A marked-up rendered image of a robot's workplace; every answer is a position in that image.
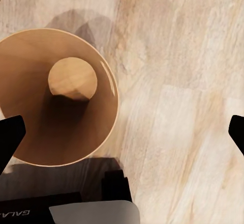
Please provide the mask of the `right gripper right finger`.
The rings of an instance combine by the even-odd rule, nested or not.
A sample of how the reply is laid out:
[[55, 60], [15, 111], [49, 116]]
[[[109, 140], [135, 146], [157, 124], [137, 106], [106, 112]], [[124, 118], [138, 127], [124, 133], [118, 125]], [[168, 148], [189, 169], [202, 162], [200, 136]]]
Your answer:
[[244, 117], [232, 116], [229, 124], [229, 135], [244, 155]]

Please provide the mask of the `trash can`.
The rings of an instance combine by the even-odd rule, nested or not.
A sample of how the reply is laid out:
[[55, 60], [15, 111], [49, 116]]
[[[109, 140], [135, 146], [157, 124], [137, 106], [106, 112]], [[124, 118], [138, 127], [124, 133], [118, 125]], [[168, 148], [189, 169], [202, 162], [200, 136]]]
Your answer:
[[33, 27], [0, 39], [0, 112], [21, 115], [13, 158], [58, 167], [93, 154], [112, 133], [119, 90], [109, 63], [66, 31]]

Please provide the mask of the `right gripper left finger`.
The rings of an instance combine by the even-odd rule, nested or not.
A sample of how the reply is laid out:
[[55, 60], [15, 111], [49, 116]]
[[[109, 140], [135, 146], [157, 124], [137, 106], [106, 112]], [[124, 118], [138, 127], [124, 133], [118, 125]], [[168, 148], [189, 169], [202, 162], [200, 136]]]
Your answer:
[[21, 115], [0, 120], [0, 175], [26, 135]]

